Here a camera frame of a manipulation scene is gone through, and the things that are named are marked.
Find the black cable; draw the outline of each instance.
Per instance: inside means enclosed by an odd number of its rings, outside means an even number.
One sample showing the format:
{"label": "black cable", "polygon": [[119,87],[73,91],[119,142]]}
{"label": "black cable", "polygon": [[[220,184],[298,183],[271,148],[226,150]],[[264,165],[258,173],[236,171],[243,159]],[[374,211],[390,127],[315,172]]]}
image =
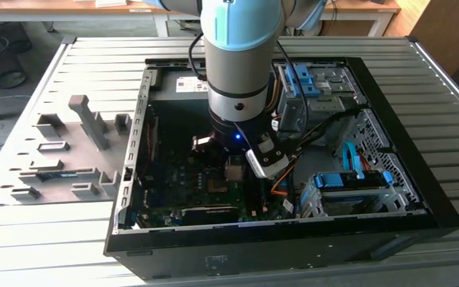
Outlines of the black cable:
{"label": "black cable", "polygon": [[332,12],[332,16],[331,16],[331,22],[330,22],[330,25],[328,25],[328,28],[326,31],[326,35],[331,31],[334,23],[338,21],[338,5],[335,4],[334,0],[331,0],[331,3],[332,3],[334,12]]}
{"label": "black cable", "polygon": [[306,137],[302,138],[302,147],[308,146],[314,141],[316,141],[326,134],[327,128],[339,121],[342,118],[350,117],[360,113],[360,111],[367,108],[367,105],[359,105],[355,108],[346,110],[344,112],[336,112],[328,118],[326,118],[316,126],[312,128]]}
{"label": "black cable", "polygon": [[299,85],[299,91],[300,91],[300,98],[302,98],[302,103],[304,104],[304,127],[302,128],[302,134],[300,134],[300,138],[303,138],[306,136],[306,133],[308,131],[308,122],[310,122],[310,115],[308,115],[308,100],[306,98],[306,94],[304,94],[304,90],[302,89],[302,85],[300,85],[300,79],[299,79],[299,75],[296,74],[296,70],[294,67],[294,63],[283,49],[282,44],[279,43],[279,41],[276,41],[276,45],[278,48],[280,50],[280,53],[283,54],[284,60],[288,63],[290,68],[292,69],[294,72],[294,76],[295,76],[295,81]]}
{"label": "black cable", "polygon": [[207,75],[203,75],[198,72],[198,69],[196,69],[196,66],[195,66],[195,62],[192,60],[192,49],[195,48],[196,44],[198,44],[198,41],[199,39],[203,37],[203,32],[196,36],[196,38],[194,39],[191,45],[190,45],[190,65],[191,65],[191,69],[192,69],[192,72],[195,73],[198,79],[200,81],[207,81]]}

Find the aluminum table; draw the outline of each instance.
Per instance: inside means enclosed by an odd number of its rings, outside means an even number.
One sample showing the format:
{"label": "aluminum table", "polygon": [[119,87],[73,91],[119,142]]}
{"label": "aluminum table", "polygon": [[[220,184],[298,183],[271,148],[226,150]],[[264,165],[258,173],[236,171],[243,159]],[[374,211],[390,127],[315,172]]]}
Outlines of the aluminum table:
{"label": "aluminum table", "polygon": [[[105,120],[119,113],[132,116],[144,60],[186,58],[191,41],[79,38],[60,46],[0,153],[0,286],[200,286],[267,281],[288,286],[459,286],[459,230],[375,263],[143,282],[101,254],[111,200],[65,203],[71,199],[47,194],[47,201],[23,204],[9,196],[8,186],[19,182],[9,170],[17,165],[17,154],[25,153],[27,143],[43,140],[31,126],[36,114],[56,112],[63,121],[77,122],[64,103],[72,94],[83,93],[91,110]],[[459,88],[421,44],[405,38],[366,37],[283,38],[282,43],[292,57],[363,58],[459,213]],[[203,52],[200,42],[195,56]],[[121,166],[117,157],[111,162],[115,168]]]}

